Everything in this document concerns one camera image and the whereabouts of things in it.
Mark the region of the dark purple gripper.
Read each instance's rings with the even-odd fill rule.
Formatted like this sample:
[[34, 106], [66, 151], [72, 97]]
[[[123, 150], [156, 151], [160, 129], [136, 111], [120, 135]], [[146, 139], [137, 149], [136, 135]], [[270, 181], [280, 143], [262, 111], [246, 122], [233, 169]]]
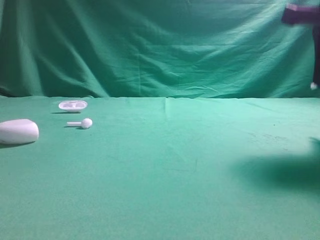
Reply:
[[318, 25], [312, 29], [314, 42], [314, 71], [312, 85], [320, 84], [320, 6], [288, 3], [283, 11], [281, 22], [288, 25]]

